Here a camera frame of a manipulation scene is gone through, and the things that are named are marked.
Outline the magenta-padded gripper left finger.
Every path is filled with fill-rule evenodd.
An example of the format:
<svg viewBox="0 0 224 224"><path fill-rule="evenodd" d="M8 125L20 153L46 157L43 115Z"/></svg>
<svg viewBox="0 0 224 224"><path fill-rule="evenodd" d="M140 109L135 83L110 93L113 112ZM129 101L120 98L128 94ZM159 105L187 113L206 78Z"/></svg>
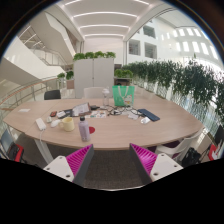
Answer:
<svg viewBox="0 0 224 224"><path fill-rule="evenodd" d="M93 155L94 147L90 144L68 156L58 156L44 170L82 186Z"/></svg>

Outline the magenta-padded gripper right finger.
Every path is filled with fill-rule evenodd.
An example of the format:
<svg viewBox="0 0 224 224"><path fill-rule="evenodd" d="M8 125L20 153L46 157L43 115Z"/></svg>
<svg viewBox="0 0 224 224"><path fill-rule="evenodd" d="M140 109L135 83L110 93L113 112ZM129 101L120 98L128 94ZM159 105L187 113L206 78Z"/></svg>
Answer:
<svg viewBox="0 0 224 224"><path fill-rule="evenodd" d="M155 154L133 143L129 144L129 152L144 185L182 169L165 153Z"/></svg>

